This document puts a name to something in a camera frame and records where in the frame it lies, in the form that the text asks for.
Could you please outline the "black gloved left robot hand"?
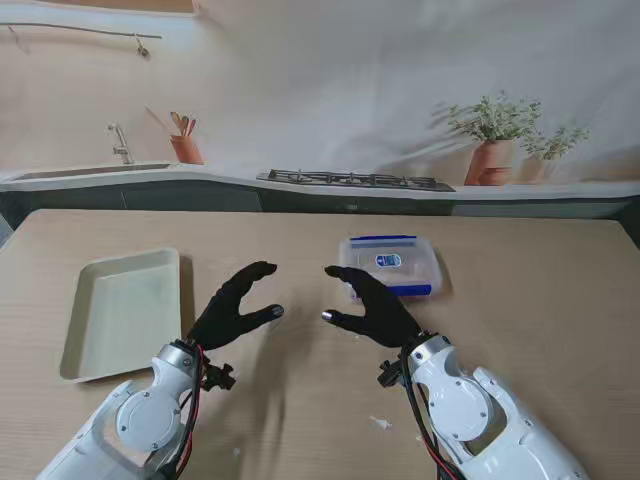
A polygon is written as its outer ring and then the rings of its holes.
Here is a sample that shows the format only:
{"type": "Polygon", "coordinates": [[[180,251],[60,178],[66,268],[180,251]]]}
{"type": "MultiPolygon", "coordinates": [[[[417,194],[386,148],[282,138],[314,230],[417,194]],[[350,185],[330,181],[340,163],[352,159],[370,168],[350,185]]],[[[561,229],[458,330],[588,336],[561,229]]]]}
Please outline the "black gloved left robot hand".
{"type": "Polygon", "coordinates": [[[187,334],[187,339],[197,343],[203,351],[211,351],[280,318],[284,308],[279,304],[247,314],[240,313],[241,300],[253,284],[276,270],[276,264],[258,261],[238,271],[217,290],[187,334]]]}

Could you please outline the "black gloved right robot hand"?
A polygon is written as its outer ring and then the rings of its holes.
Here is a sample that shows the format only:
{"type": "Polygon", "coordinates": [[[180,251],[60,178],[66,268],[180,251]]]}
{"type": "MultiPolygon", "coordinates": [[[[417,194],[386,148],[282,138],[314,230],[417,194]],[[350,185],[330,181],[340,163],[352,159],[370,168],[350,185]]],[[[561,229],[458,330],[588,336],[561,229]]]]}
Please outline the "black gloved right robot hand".
{"type": "Polygon", "coordinates": [[[364,306],[364,315],[326,310],[322,319],[358,335],[364,335],[388,348],[400,348],[418,337],[422,329],[401,301],[369,273],[341,266],[328,266],[325,273],[349,284],[364,306]]]}

